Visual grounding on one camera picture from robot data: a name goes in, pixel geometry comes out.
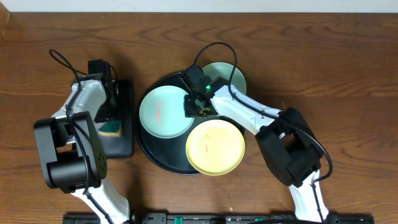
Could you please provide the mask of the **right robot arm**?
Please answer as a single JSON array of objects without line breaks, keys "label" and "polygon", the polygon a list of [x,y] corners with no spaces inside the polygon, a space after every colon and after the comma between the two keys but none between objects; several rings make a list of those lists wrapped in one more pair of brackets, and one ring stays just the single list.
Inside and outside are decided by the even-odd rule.
[{"label": "right robot arm", "polygon": [[296,218],[326,223],[329,210],[319,183],[331,176],[333,163],[298,110],[265,106],[224,78],[201,80],[183,106],[187,117],[224,116],[251,132],[271,173],[289,188]]}]

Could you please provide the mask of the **mint plate top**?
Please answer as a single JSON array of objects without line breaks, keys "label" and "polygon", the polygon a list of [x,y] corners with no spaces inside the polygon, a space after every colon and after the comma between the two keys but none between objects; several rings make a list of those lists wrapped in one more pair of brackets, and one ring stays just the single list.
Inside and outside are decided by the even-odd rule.
[{"label": "mint plate top", "polygon": [[[226,62],[214,62],[202,68],[204,74],[209,76],[212,80],[215,80],[218,77],[222,77],[226,80],[229,80],[232,69],[233,65]],[[232,84],[242,94],[244,95],[246,94],[247,92],[246,80],[243,73],[238,68],[236,68],[234,71]]]}]

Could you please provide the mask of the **yellow plate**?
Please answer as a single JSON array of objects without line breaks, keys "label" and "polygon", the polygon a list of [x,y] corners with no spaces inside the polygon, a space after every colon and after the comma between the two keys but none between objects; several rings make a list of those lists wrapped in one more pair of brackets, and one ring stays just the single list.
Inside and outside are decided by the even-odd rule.
[{"label": "yellow plate", "polygon": [[245,153],[240,130],[230,122],[212,119],[196,126],[186,141],[187,159],[206,175],[224,175],[235,169]]}]

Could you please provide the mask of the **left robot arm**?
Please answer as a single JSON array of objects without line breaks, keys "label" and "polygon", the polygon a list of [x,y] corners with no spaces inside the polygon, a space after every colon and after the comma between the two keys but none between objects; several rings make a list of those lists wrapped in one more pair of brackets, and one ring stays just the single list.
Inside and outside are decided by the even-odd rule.
[{"label": "left robot arm", "polygon": [[63,106],[34,124],[44,181],[84,201],[98,223],[133,223],[129,200],[107,176],[108,159],[133,153],[133,87],[105,73],[78,77]]}]

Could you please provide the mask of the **green yellow sponge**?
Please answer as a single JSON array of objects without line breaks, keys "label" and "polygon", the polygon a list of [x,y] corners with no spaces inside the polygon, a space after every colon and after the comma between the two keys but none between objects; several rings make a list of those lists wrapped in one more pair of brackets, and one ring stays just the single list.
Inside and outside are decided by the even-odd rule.
[{"label": "green yellow sponge", "polygon": [[99,128],[98,133],[101,136],[107,137],[120,137],[123,131],[123,124],[120,120],[112,120],[103,123],[102,127]]}]

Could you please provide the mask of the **mint plate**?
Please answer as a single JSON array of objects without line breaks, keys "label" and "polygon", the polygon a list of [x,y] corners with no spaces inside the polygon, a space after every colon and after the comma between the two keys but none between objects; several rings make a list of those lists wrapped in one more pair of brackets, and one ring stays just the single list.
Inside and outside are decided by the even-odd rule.
[{"label": "mint plate", "polygon": [[154,88],[143,98],[139,119],[144,129],[158,138],[175,138],[187,131],[193,118],[187,118],[184,97],[188,93],[177,86]]},{"label": "mint plate", "polygon": [[[232,69],[233,65],[226,62],[214,62],[202,68],[204,74],[209,76],[212,80],[215,80],[218,77],[222,77],[226,80],[229,80]],[[247,92],[246,80],[243,73],[238,68],[236,68],[234,71],[232,84],[242,94],[244,95],[246,94]]]}]

